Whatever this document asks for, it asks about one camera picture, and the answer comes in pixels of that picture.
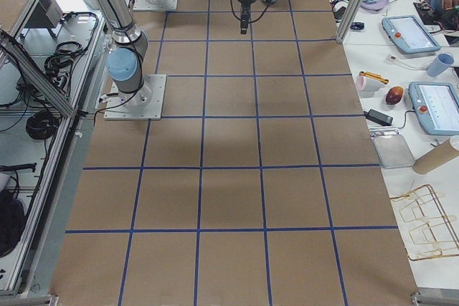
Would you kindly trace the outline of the small blue black device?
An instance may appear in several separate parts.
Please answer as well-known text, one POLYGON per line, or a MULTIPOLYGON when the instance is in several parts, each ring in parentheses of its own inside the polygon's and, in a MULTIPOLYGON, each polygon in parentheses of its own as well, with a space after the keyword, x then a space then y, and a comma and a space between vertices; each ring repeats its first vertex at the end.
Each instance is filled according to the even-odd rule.
POLYGON ((362 31, 365 29, 365 23, 359 21, 352 22, 350 25, 350 29, 352 31, 362 31))

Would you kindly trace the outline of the purple plate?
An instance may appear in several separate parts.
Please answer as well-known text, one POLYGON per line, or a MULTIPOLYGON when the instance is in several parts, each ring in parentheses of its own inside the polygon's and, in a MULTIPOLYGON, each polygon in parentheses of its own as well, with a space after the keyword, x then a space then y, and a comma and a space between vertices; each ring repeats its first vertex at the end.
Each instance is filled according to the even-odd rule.
POLYGON ((380 11, 386 7, 389 3, 389 0, 376 0, 375 2, 367 3, 365 1, 361 2, 360 7, 370 11, 380 11))

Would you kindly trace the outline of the yellow tool bar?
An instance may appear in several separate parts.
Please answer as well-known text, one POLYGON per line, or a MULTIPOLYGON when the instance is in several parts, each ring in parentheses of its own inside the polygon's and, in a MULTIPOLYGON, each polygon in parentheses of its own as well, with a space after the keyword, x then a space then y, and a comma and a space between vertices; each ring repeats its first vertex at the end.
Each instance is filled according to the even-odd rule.
POLYGON ((380 83, 384 85, 387 85, 389 83, 388 79, 383 78, 381 75, 375 74, 373 72, 361 71, 359 74, 368 78, 372 78, 374 80, 378 80, 380 83))

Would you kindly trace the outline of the upper blue teach pendant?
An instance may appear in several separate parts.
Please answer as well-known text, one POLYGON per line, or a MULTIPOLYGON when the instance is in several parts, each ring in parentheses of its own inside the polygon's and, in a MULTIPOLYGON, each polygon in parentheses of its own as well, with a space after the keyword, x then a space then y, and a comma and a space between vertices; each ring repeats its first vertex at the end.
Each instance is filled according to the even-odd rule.
POLYGON ((382 28, 404 54, 437 52, 441 46, 415 16, 393 16, 382 19, 382 28))

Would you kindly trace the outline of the blue teach pendant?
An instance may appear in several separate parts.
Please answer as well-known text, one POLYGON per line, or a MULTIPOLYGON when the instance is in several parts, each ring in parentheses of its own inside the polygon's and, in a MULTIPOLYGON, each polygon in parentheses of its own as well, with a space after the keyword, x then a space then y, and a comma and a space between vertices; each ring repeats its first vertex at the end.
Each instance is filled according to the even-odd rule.
POLYGON ((437 52, 441 46, 415 16, 393 16, 382 19, 382 28, 404 54, 437 52))
POLYGON ((458 134, 458 94, 450 83, 411 82, 413 109, 428 135, 458 134))

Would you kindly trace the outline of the red apple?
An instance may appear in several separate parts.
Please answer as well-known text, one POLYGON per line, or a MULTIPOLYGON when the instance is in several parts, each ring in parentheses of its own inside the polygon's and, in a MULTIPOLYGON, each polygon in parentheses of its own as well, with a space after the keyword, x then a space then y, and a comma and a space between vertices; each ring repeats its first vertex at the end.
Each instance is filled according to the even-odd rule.
POLYGON ((400 86, 394 86, 389 89, 385 96, 385 102, 388 105, 396 105, 401 101, 404 94, 404 88, 400 86))

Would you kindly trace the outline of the black power adapter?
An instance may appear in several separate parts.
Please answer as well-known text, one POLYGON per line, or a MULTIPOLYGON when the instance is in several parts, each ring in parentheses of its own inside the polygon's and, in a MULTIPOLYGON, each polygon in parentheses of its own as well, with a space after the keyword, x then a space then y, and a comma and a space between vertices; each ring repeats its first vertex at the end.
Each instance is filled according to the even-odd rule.
POLYGON ((364 111, 364 117, 367 120, 381 126, 391 126, 393 121, 393 118, 391 116, 388 116, 387 114, 381 113, 374 109, 364 111))

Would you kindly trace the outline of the light blue plastic cup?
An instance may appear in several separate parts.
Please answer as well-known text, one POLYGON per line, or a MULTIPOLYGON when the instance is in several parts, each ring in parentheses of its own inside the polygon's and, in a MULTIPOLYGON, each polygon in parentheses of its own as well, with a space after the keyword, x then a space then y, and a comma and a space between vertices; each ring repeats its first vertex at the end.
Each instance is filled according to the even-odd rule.
POLYGON ((451 67, 454 63, 454 57, 449 53, 440 53, 430 63, 427 68, 427 75, 430 77, 437 77, 445 70, 451 67))

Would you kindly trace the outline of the metal tray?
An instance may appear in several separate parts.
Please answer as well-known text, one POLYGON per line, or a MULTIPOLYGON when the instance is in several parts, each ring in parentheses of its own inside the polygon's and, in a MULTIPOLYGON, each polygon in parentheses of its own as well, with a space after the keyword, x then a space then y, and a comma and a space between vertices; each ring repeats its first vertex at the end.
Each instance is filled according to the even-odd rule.
POLYGON ((415 159, 398 128, 373 127, 369 129, 369 134, 382 168, 394 169, 413 166, 415 159))

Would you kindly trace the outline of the lower blue teach pendant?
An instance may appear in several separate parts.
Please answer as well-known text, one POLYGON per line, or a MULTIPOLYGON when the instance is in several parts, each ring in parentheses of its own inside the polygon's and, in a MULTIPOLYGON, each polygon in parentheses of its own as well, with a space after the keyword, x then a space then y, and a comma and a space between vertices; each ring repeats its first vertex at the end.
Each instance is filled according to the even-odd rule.
POLYGON ((450 83, 411 82, 413 109, 428 135, 458 134, 458 94, 450 83))

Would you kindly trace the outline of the grey control box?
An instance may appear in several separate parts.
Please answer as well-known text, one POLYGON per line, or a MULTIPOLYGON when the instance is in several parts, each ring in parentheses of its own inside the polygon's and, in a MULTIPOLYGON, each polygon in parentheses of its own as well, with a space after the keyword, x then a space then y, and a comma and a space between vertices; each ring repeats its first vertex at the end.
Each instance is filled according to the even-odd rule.
POLYGON ((25 29, 46 29, 53 38, 57 37, 56 29, 61 23, 63 11, 56 0, 38 0, 25 29))

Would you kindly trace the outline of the cardboard tube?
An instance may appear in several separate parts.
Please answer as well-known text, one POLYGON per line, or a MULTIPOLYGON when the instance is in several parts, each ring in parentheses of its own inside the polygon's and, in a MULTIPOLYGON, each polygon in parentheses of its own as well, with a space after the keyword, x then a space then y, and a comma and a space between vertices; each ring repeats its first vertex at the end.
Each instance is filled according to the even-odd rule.
POLYGON ((458 157, 458 136, 454 135, 415 161, 413 170, 426 174, 458 157))

